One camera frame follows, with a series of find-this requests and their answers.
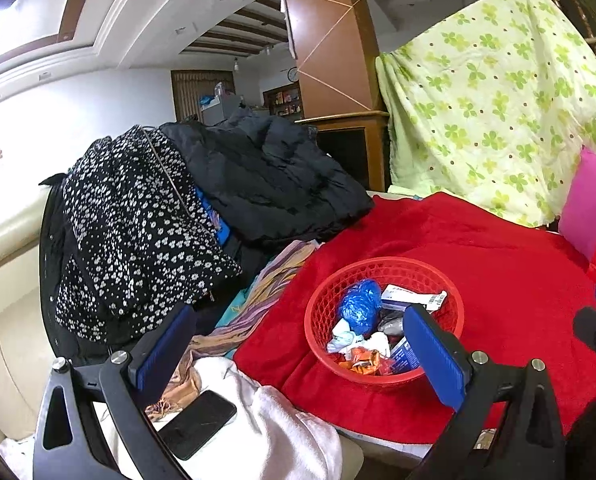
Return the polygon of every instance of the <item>window curtain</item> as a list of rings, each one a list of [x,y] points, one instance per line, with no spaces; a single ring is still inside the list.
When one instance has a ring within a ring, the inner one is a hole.
[[[226,70],[172,70],[171,83],[177,120],[181,121],[193,114],[198,114],[202,120],[200,98],[205,95],[213,95],[213,90],[220,81],[225,83],[227,90],[235,92],[233,72]]]

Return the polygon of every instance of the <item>basket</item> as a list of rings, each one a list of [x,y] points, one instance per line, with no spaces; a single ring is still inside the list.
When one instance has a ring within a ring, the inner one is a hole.
[[[363,376],[345,370],[327,353],[325,348],[331,339],[331,330],[337,321],[338,304],[345,290],[365,278],[376,280],[383,290],[389,284],[421,294],[434,294],[446,290],[448,295],[443,306],[431,316],[443,330],[453,332],[460,338],[464,324],[464,307],[456,286],[431,265],[409,258],[387,256],[363,260],[344,267],[329,276],[315,290],[309,298],[304,317],[304,331],[311,351],[334,374],[370,387],[393,388],[422,377],[425,374],[422,367],[392,376]]]

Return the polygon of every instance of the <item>bright light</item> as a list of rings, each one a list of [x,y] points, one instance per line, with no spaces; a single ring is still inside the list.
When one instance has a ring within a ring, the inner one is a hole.
[[[15,7],[0,10],[0,54],[24,42],[24,26]]]

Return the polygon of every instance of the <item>black and white floral fabric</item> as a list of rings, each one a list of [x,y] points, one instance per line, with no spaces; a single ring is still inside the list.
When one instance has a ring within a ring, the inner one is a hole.
[[[63,193],[73,240],[56,321],[79,337],[123,344],[240,272],[217,243],[180,153],[158,130],[135,126],[96,140]]]

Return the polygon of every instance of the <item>black phone screen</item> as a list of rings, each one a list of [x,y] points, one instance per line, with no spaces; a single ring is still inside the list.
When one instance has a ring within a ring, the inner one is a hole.
[[[205,390],[158,434],[176,458],[188,460],[236,414],[233,403]]]

